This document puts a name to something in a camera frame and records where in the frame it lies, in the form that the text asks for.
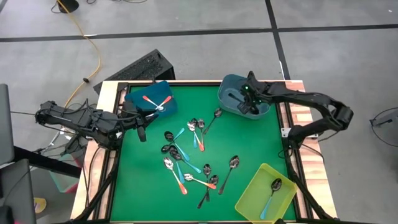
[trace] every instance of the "wooden table edge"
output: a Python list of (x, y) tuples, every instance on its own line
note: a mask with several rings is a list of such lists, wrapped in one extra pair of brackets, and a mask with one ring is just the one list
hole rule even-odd
[[(167, 80), (169, 83), (220, 83), (221, 80)], [(262, 82), (285, 82), (287, 88), (305, 91), (303, 81), (302, 80), (260, 80)], [(104, 81), (102, 83), (101, 92), (98, 98), (97, 108), (102, 109), (104, 111), (113, 112), (116, 96), (118, 93), (118, 85), (119, 83), (142, 83), (142, 84), (150, 84), (152, 81), (150, 80), (128, 80), (128, 81)], [(299, 105), (290, 105), (292, 110), (292, 116), (294, 123), (298, 123), (301, 125), (305, 125), (306, 123), (312, 122), (312, 116), (309, 108), (305, 109), (304, 106)], [(285, 115), (285, 109), (281, 106), (282, 114)], [(287, 124), (286, 116), (283, 118), (284, 124)], [(320, 147), (317, 140), (309, 140), (306, 139), (305, 144), (310, 147), (315, 148), (320, 151)], [(90, 141), (88, 143), (88, 147), (86, 150), (86, 156), (84, 160), (84, 167), (86, 170), (86, 174), (88, 175), (89, 166), (91, 162), (91, 158), (93, 157), (94, 152), (96, 151), (98, 145), (94, 141)], [(302, 163), (303, 169), (306, 177), (306, 182), (308, 186), (308, 190), (317, 200), (317, 202), (323, 207), (323, 209), (331, 216), (336, 217), (336, 210), (333, 203), (333, 198), (331, 195), (325, 166), (322, 162), (322, 159), (317, 158), (316, 155), (311, 155), (310, 152), (306, 151), (306, 149), (300, 150), (302, 155)], [(100, 181), (100, 174), (103, 167), (104, 162), (104, 149), (100, 149), (95, 157), (93, 162), (93, 170), (91, 171), (91, 180), (90, 181), (90, 190), (89, 190), (89, 198), (93, 198), (95, 193), (98, 190), (98, 182)], [(113, 159), (109, 160), (108, 171), (113, 163)], [(109, 188), (104, 193), (101, 205), (100, 205), (100, 213), (99, 218), (104, 218), (106, 205), (108, 202), (108, 194)], [(85, 200), (86, 200), (86, 189), (85, 189), (85, 178), (83, 172), (80, 175), (78, 188), (76, 191), (75, 201), (73, 203), (71, 218), (76, 218), (79, 216), (85, 208)], [(301, 192), (298, 192), (298, 202), (300, 207), (300, 212), (302, 217), (306, 217), (305, 207), (303, 205), (303, 198)]]

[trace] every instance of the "wooden table frame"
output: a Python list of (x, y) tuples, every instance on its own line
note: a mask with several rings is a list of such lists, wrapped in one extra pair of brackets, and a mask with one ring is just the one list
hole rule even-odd
[[(286, 87), (291, 90), (305, 91), (303, 81), (300, 80), (263, 81), (284, 82)], [(186, 84), (191, 83), (192, 85), (201, 85), (206, 83), (221, 83), (221, 80), (169, 80), (168, 82)], [(133, 85), (149, 85), (152, 83), (152, 81), (105, 81), (103, 82), (101, 93), (99, 94), (97, 108), (115, 113), (118, 104), (124, 101), (124, 95), (126, 94), (127, 86), (130, 83)], [(310, 109), (304, 106), (280, 103), (277, 106), (277, 111), (278, 116), (282, 118), (279, 119), (279, 125), (281, 128), (288, 128), (292, 124), (306, 125), (312, 122)], [(304, 144), (320, 152), (320, 147), (316, 139), (307, 138), (306, 140), (304, 140)], [(88, 197), (90, 200), (97, 193), (100, 183), (105, 180), (107, 174), (111, 170), (114, 163), (114, 158), (119, 159), (119, 156), (116, 154), (117, 152), (110, 152), (102, 148), (99, 149), (99, 151), (95, 154), (95, 157), (93, 157), (97, 148), (97, 143), (95, 143), (94, 141), (90, 141), (88, 143), (84, 161), (84, 169), (86, 170), (87, 175), (90, 169), (91, 161), (93, 161), (91, 177), (90, 180), (88, 180), (88, 182), (90, 183), (90, 189), (88, 192)], [(305, 179), (307, 189), (313, 195), (315, 200), (320, 204), (320, 206), (323, 207), (327, 214), (336, 217), (336, 210), (331, 196), (328, 178), (326, 176), (326, 170), (325, 166), (323, 165), (322, 158), (308, 151), (305, 146), (302, 146), (302, 148), (295, 154), (293, 154), (290, 159), (292, 161), (294, 170), (298, 173), (301, 179)], [(114, 192), (114, 185), (115, 181), (107, 188), (106, 192), (102, 196), (101, 203), (98, 204), (94, 212), (91, 214), (90, 218), (102, 219), (110, 217), (111, 206), (108, 206), (108, 203), (112, 202), (113, 194), (109, 193)], [(75, 202), (73, 204), (71, 218), (76, 218), (84, 210), (86, 195), (87, 193), (85, 188), (85, 177), (83, 173), (81, 173)], [(300, 216), (302, 218), (311, 218), (311, 216), (314, 214), (313, 212), (311, 212), (309, 216), (307, 215), (307, 211), (311, 210), (310, 207), (306, 204), (306, 201), (304, 200), (303, 195), (300, 191), (297, 192), (297, 195), (294, 199), (294, 207), (296, 216)]]

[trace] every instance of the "gray concrete floor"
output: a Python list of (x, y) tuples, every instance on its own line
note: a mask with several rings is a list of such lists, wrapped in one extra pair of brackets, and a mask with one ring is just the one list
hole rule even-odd
[[(86, 34), (271, 27), (263, 0), (79, 2), (81, 7), (73, 14)], [(279, 27), (398, 24), (396, 1), (271, 2)], [(0, 12), (0, 38), (78, 35), (66, 15), (50, 12), (53, 4), (54, 0), (8, 0)], [(357, 222), (396, 223), (398, 150), (377, 140), (369, 119), (397, 105), (397, 29), (294, 32), (280, 37), (291, 78), (304, 80), (307, 91), (326, 93), (355, 112), (347, 131), (321, 143), (338, 216)], [(259, 78), (282, 79), (271, 33), (101, 39), (95, 43), (103, 56), (102, 69), (73, 102), (88, 98), (95, 103), (94, 84), (153, 49), (159, 49), (174, 65), (177, 79), (222, 79), (249, 70)], [(0, 81), (9, 85), (14, 111), (35, 112), (47, 100), (64, 104), (96, 63), (86, 40), (0, 42)], [(14, 114), (12, 125), (15, 145), (31, 150), (46, 146), (55, 134), (36, 125), (30, 116)], [(396, 126), (376, 131), (398, 144)], [(45, 192), (37, 189), (54, 187), (47, 180), (34, 184), (36, 195)], [(59, 194), (45, 197), (57, 209), (39, 223), (65, 221), (73, 195), (68, 199)]]

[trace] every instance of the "yellow cable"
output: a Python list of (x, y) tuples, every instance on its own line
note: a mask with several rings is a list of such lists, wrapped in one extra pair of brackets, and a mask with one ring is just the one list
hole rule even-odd
[[(83, 33), (83, 30), (82, 30), (81, 27), (79, 26), (79, 23), (77, 23), (77, 21), (76, 21), (76, 19), (74, 18), (74, 16), (73, 16), (72, 14), (70, 14), (69, 10), (62, 4), (62, 2), (60, 2), (60, 0), (57, 0), (57, 2), (59, 3), (59, 5), (61, 5), (61, 6), (63, 7), (63, 10), (65, 10), (65, 11), (67, 12), (69, 18), (76, 24), (77, 28), (79, 29), (79, 32), (80, 32), (81, 36), (82, 36), (84, 39), (90, 41), (90, 43), (94, 46), (94, 48), (95, 48), (95, 50), (96, 50), (96, 52), (97, 52), (97, 54), (98, 54), (98, 66), (97, 66), (97, 68), (95, 69), (95, 71), (94, 71), (91, 75), (89, 75), (89, 76), (87, 77), (87, 79), (90, 79), (91, 77), (95, 76), (95, 75), (99, 72), (99, 70), (100, 70), (100, 68), (101, 68), (101, 52), (100, 52), (100, 50), (97, 48), (97, 46), (94, 44), (94, 42), (93, 42), (92, 40), (90, 40), (88, 37), (86, 37), (86, 35)], [(72, 93), (72, 95), (69, 97), (69, 99), (68, 99), (67, 102), (65, 103), (65, 107), (68, 106), (68, 104), (69, 104), (70, 101), (73, 99), (73, 97), (75, 97), (77, 91), (79, 91), (79, 89), (80, 89), (84, 84), (85, 84), (85, 82), (82, 82), (82, 83), (76, 88), (76, 90)]]

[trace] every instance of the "blue tray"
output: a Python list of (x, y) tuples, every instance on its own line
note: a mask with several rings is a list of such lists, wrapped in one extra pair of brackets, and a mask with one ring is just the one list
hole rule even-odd
[(152, 103), (148, 102), (144, 99), (146, 96), (156, 105), (160, 105), (168, 96), (171, 96), (171, 100), (165, 103), (163, 106), (163, 110), (157, 110), (156, 114), (159, 115), (159, 118), (174, 114), (177, 112), (177, 102), (175, 101), (174, 95), (170, 89), (169, 84), (166, 81), (162, 81), (160, 83), (156, 83), (150, 86), (147, 86), (143, 89), (134, 91), (127, 94), (124, 97), (126, 101), (132, 101), (136, 106), (147, 109), (153, 110), (156, 109), (156, 106)]

